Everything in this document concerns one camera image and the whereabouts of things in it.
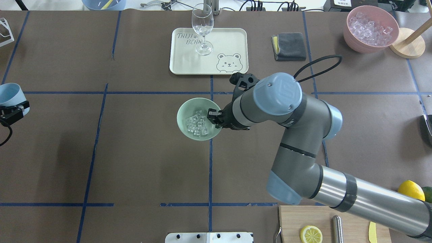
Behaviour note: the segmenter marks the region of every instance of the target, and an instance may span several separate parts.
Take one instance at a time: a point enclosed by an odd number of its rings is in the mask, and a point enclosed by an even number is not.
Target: white floor
[[[126,9],[138,9],[138,10],[161,10],[160,4],[152,4],[145,8],[141,7],[141,3],[148,3],[151,0],[122,0],[126,2]],[[180,2],[194,6],[195,4],[202,3],[200,0],[179,0]],[[264,0],[269,2],[284,2],[284,0]],[[299,6],[306,7],[306,9],[322,9],[325,0],[296,0]],[[23,0],[23,3],[29,10],[87,10],[84,7],[81,0]],[[219,7],[230,7],[238,10],[240,6],[244,3],[243,0],[219,0]],[[264,7],[267,11],[276,11],[280,3],[264,3]],[[250,6],[247,3],[242,11],[246,10],[246,6]],[[190,10],[189,7],[175,3],[172,6],[173,10]],[[15,0],[0,0],[0,10],[20,10]],[[426,13],[428,8],[421,6],[416,0],[414,6],[409,10],[412,13]]]

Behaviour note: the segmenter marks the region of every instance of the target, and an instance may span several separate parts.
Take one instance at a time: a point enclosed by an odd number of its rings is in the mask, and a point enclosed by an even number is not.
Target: wine glass
[[[197,53],[202,56],[207,56],[213,51],[212,43],[206,41],[206,35],[210,34],[213,25],[212,8],[205,3],[195,5],[192,10],[192,27],[197,34],[204,37],[204,41],[196,46]]]

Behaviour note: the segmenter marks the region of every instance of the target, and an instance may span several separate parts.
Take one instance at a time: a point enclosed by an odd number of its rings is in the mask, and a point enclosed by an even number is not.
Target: lemon
[[[323,241],[323,234],[317,227],[307,225],[300,231],[300,239],[303,243],[321,243]]]
[[[425,193],[425,201],[432,203],[432,187],[425,186],[422,187],[422,190]]]
[[[422,201],[425,200],[425,193],[422,188],[417,185],[415,182],[406,180],[404,181],[397,190],[398,193],[402,193],[412,198],[420,199]]]

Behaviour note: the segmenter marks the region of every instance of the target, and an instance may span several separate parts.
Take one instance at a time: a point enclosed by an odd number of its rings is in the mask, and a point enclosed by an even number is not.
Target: wine glass base
[[[200,54],[201,56],[207,56],[213,51],[212,43],[206,41],[205,44],[207,45],[207,48],[203,48],[203,43],[198,43],[197,47],[195,48],[197,53]]]

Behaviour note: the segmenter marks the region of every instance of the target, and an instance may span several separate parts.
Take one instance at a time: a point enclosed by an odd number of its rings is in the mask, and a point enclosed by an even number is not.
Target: gray cloth
[[[280,33],[277,35],[277,43],[271,38],[274,59],[276,61],[305,61],[306,49],[302,33]]]

